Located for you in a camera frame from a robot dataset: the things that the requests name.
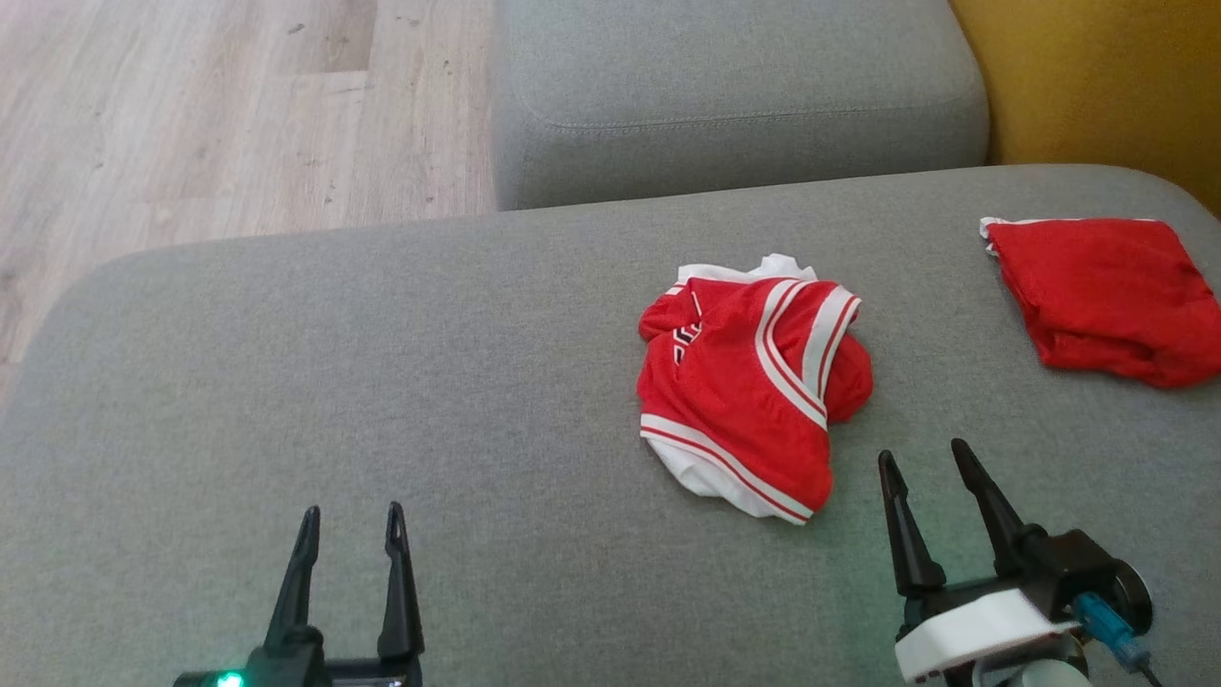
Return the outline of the mustard yellow upholstered panel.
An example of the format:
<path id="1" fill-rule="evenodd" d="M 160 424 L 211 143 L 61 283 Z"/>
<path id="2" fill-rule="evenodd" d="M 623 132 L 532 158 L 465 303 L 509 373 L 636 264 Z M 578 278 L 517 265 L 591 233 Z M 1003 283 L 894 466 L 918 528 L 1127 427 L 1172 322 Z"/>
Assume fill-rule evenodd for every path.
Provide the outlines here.
<path id="1" fill-rule="evenodd" d="M 1221 218 L 1221 0 L 949 0 L 993 164 L 1156 174 Z"/>

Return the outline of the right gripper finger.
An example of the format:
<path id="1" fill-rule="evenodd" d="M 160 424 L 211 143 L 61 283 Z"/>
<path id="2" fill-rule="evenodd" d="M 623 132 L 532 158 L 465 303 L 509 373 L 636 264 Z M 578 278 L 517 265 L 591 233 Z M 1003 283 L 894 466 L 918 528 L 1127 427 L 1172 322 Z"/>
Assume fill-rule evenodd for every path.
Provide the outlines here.
<path id="1" fill-rule="evenodd" d="M 950 441 L 950 447 L 965 488 L 971 492 L 980 509 L 998 577 L 1017 577 L 1017 575 L 1029 577 L 1035 574 L 1037 564 L 1033 556 L 1024 552 L 1024 547 L 1033 538 L 1046 536 L 1046 531 L 1042 525 L 1026 522 L 1020 513 L 1016 513 L 967 441 L 954 438 Z"/>
<path id="2" fill-rule="evenodd" d="M 890 449 L 878 456 L 880 467 L 882 508 L 884 509 L 888 541 L 891 552 L 897 593 L 922 597 L 941 591 L 946 575 L 927 548 L 919 523 L 908 504 L 910 489 Z"/>

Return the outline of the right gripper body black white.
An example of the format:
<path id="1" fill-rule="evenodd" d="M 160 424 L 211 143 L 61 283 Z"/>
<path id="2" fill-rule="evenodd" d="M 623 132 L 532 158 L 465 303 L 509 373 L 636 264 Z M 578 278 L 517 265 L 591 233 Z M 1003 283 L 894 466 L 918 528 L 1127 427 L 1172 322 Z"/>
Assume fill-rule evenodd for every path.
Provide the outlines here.
<path id="1" fill-rule="evenodd" d="M 1078 530 L 1038 536 L 1024 552 L 1037 564 L 1029 577 L 946 581 L 932 594 L 904 597 L 904 624 L 895 643 L 904 682 L 1095 687 L 1085 647 L 1098 644 L 1112 655 L 1074 617 L 1073 600 L 1085 593 L 1103 595 L 1144 644 L 1154 609 L 1147 582 L 1129 564 Z"/>

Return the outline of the large grey sofa seat cushion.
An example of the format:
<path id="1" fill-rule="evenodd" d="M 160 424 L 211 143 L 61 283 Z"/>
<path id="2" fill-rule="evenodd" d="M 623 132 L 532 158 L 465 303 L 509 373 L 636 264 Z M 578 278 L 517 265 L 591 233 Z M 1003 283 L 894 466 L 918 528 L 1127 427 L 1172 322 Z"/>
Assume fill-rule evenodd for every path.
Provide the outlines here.
<path id="1" fill-rule="evenodd" d="M 140 253 L 76 283 L 0 421 L 0 687 L 170 687 L 261 643 L 302 513 L 311 621 L 374 656 L 407 514 L 437 687 L 902 687 L 878 451 L 950 578 L 993 556 L 949 443 L 1147 578 L 1166 687 L 1221 687 L 1221 379 L 1043 369 L 980 218 L 1221 222 L 1103 166 L 956 168 Z M 689 262 L 790 254 L 862 299 L 874 394 L 805 527 L 639 436 L 636 327 Z"/>

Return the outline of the small grey sofa cushion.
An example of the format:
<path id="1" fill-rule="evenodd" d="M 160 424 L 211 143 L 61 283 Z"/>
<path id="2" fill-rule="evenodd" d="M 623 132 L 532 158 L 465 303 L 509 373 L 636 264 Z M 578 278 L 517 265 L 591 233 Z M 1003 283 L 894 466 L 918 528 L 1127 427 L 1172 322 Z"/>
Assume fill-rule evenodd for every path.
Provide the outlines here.
<path id="1" fill-rule="evenodd" d="M 973 168 L 949 0 L 498 0 L 497 207 Z"/>

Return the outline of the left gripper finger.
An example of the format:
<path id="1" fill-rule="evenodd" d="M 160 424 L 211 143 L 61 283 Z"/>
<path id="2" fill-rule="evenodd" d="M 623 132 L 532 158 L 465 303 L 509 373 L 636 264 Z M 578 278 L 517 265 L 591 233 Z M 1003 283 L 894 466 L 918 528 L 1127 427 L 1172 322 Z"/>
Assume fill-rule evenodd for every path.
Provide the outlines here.
<path id="1" fill-rule="evenodd" d="M 286 574 L 280 583 L 278 602 L 272 613 L 263 649 L 271 656 L 287 656 L 302 639 L 309 625 L 311 574 L 317 564 L 321 534 L 321 509 L 310 506 L 302 515 Z"/>
<path id="2" fill-rule="evenodd" d="M 383 626 L 379 635 L 379 658 L 380 661 L 418 660 L 424 652 L 422 613 L 400 503 L 391 503 L 385 519 L 383 550 L 391 569 L 385 592 Z"/>

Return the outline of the red shorts with white stripe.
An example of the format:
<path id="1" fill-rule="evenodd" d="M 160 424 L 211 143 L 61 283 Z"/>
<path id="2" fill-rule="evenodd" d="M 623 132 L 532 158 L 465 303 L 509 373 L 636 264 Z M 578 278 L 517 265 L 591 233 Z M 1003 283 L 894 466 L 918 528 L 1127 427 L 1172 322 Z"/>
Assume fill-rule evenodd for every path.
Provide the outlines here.
<path id="1" fill-rule="evenodd" d="M 1221 377 L 1221 301 L 1168 223 L 985 217 L 980 238 L 1046 369 L 1156 388 Z"/>

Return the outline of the red basketball jersey number 23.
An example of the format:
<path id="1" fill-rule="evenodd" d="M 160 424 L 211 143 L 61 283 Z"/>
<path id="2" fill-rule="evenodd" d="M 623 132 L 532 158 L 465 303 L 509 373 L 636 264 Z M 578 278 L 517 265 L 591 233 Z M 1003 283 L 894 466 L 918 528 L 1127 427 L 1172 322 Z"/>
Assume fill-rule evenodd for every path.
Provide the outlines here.
<path id="1" fill-rule="evenodd" d="M 642 314 L 640 434 L 683 488 L 806 525 L 833 491 L 830 430 L 869 401 L 860 297 L 786 254 L 676 270 Z"/>

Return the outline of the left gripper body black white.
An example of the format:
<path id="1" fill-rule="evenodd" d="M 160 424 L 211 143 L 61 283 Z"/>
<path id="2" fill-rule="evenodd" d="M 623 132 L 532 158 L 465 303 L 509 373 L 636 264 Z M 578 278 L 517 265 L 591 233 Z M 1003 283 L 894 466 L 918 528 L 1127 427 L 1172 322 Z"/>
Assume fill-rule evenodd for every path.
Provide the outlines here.
<path id="1" fill-rule="evenodd" d="M 324 659 L 319 647 L 289 656 L 253 650 L 241 667 L 179 674 L 172 687 L 424 687 L 418 659 Z"/>

